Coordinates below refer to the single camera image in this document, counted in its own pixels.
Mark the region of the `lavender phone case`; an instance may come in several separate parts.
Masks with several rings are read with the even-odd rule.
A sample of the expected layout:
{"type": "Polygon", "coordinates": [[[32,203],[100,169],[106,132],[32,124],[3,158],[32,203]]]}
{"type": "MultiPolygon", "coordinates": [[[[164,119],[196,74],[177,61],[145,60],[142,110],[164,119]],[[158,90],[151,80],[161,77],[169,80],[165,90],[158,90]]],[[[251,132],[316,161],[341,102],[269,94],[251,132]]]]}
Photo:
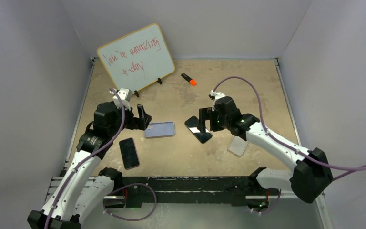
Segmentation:
{"type": "Polygon", "coordinates": [[[144,131],[145,138],[170,137],[175,135],[174,122],[150,123],[144,131]]]}

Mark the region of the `purple-edged black phone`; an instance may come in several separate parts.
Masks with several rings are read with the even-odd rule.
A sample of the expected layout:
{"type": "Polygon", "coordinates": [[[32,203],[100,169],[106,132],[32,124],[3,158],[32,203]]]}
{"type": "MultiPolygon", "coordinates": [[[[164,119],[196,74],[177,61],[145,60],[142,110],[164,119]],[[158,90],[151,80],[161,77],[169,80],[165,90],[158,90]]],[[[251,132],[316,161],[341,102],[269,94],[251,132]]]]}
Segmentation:
{"type": "Polygon", "coordinates": [[[127,138],[119,142],[123,166],[126,170],[138,167],[140,162],[134,140],[127,138]]]}

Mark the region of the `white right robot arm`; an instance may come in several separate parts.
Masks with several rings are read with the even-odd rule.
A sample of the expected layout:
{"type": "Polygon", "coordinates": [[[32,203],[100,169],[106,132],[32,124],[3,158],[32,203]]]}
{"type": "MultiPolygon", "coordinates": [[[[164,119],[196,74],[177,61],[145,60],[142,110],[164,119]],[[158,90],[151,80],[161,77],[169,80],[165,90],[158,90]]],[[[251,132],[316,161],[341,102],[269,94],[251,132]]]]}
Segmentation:
{"type": "Polygon", "coordinates": [[[324,151],[319,148],[309,150],[283,138],[263,126],[259,118],[242,114],[229,96],[216,98],[212,107],[199,110],[197,128],[201,133],[206,131],[207,120],[210,131],[227,129],[233,136],[261,147],[288,168],[260,167],[254,171],[248,182],[254,194],[274,188],[291,191],[302,201],[312,203],[334,180],[330,168],[323,166],[328,162],[324,151]]]}

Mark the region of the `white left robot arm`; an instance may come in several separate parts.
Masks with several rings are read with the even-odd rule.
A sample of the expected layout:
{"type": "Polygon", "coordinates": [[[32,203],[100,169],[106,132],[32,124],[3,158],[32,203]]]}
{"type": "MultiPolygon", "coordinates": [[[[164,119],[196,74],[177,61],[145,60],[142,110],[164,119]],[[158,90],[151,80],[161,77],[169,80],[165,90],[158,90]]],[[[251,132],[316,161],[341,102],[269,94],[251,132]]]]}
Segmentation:
{"type": "Polygon", "coordinates": [[[108,194],[127,193],[134,184],[124,184],[122,173],[113,168],[100,171],[93,184],[84,189],[91,172],[103,160],[123,129],[145,130],[152,116],[137,105],[138,117],[126,102],[104,102],[97,106],[93,120],[80,137],[77,150],[58,188],[41,210],[30,212],[33,229],[80,229],[86,217],[108,194]]]}

